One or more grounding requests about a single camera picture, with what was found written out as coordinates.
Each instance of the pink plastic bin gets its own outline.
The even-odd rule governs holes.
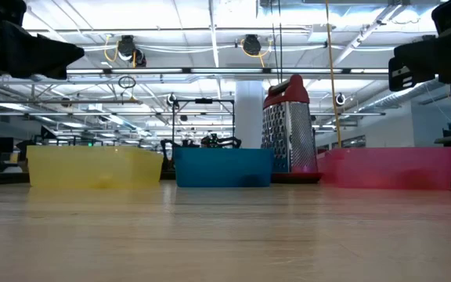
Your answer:
[[[451,188],[451,147],[336,149],[320,154],[318,167],[322,183],[338,188]]]

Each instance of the yellow pole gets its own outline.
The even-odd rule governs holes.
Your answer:
[[[341,123],[338,120],[338,111],[337,111],[337,102],[335,101],[335,83],[334,83],[334,58],[332,56],[332,39],[330,35],[330,8],[329,8],[329,0],[327,2],[327,33],[328,33],[328,52],[330,53],[330,78],[332,81],[332,101],[334,102],[334,114],[335,114],[335,126],[337,126],[337,142],[338,147],[342,148],[342,139],[341,139]]]

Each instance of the table surface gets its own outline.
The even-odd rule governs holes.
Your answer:
[[[451,192],[0,186],[0,281],[451,281]]]

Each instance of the blue plastic bin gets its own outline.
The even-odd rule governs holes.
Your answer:
[[[268,149],[175,148],[180,187],[267,187],[273,153]]]

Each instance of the metal grater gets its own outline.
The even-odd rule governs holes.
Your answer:
[[[273,172],[314,173],[315,144],[309,97],[300,75],[294,75],[265,99],[262,148],[274,152]]]

